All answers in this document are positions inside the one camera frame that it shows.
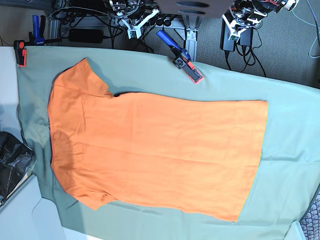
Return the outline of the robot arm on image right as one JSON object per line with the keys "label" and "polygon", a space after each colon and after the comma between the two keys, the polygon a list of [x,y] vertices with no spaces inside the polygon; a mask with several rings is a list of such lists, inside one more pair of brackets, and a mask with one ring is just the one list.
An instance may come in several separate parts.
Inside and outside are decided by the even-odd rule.
{"label": "robot arm on image right", "polygon": [[268,14],[290,12],[298,3],[298,0],[235,0],[222,17],[234,29],[252,28]]}

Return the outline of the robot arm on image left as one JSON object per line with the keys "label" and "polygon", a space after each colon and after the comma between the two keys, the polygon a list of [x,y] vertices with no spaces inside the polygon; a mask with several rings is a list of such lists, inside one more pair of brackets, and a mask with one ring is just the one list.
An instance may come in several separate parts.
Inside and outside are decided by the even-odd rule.
{"label": "robot arm on image left", "polygon": [[104,5],[128,29],[141,28],[160,13],[155,0],[104,0]]}

